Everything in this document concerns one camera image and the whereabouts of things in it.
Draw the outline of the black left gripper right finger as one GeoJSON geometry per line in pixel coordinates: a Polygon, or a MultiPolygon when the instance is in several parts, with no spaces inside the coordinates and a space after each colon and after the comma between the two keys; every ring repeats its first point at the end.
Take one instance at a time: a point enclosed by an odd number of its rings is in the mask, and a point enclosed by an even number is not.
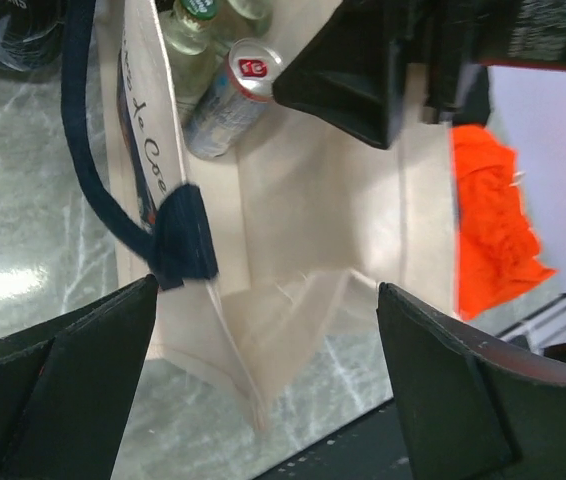
{"type": "Polygon", "coordinates": [[[417,479],[566,479],[566,363],[379,287],[378,324],[417,479]]]}

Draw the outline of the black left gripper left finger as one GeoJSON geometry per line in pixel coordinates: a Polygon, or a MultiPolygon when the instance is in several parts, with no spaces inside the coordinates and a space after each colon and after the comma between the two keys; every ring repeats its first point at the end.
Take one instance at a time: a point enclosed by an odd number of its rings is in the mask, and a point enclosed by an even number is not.
{"type": "Polygon", "coordinates": [[[148,275],[0,338],[0,479],[108,479],[146,358],[148,275]]]}

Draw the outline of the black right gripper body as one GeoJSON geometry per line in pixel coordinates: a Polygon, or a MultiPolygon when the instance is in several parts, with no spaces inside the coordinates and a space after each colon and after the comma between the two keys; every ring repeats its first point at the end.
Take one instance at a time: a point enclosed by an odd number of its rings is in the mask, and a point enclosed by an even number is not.
{"type": "Polygon", "coordinates": [[[566,72],[566,1],[404,1],[402,38],[426,65],[422,121],[449,122],[478,71],[566,72]]]}

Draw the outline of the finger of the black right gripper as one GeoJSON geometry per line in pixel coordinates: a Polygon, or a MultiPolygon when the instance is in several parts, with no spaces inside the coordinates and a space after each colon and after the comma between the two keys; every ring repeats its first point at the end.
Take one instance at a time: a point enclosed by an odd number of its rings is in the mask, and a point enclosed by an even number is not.
{"type": "Polygon", "coordinates": [[[343,1],[274,82],[282,106],[387,150],[399,136],[411,1],[343,1]]]}

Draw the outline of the beige canvas tote bag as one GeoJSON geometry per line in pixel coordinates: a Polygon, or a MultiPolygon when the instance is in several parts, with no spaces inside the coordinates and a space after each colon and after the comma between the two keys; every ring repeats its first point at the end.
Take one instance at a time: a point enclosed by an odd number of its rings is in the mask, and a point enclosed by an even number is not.
{"type": "Polygon", "coordinates": [[[255,430],[329,334],[372,330],[377,287],[456,306],[451,132],[406,68],[387,150],[272,106],[225,156],[186,147],[151,1],[68,4],[62,118],[81,189],[161,285],[148,354],[231,393],[255,430]]]}

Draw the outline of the clear glass green-cap bottle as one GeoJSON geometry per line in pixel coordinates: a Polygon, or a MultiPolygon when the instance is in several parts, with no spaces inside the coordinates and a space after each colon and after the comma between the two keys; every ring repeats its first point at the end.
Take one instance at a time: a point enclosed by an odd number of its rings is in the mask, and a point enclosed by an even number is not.
{"type": "Polygon", "coordinates": [[[271,27],[271,1],[228,0],[218,1],[217,6],[212,36],[216,54],[220,57],[225,56],[238,40],[262,38],[271,27]]]}

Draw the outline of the red-top drink can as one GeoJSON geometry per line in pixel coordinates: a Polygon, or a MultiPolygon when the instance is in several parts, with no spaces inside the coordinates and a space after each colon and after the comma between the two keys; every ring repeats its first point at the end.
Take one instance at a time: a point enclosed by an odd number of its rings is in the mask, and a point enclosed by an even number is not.
{"type": "Polygon", "coordinates": [[[201,159],[224,155],[267,109],[284,68],[262,41],[234,43],[184,126],[189,151],[201,159]]]}

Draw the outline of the orange folded garment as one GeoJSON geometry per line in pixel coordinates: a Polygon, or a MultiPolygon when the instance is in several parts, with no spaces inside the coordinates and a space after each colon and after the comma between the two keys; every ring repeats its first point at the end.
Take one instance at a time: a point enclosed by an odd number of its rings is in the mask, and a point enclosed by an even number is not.
{"type": "Polygon", "coordinates": [[[539,260],[541,244],[515,180],[516,152],[479,125],[455,127],[451,135],[459,212],[457,312],[469,322],[556,271],[539,260]]]}

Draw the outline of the dark shark print shirt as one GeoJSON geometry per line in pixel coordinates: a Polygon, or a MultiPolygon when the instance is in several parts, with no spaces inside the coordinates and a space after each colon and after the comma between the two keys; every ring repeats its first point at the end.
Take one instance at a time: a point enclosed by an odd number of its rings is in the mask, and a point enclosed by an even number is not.
{"type": "Polygon", "coordinates": [[[0,70],[28,72],[61,53],[67,3],[0,0],[0,70]]]}

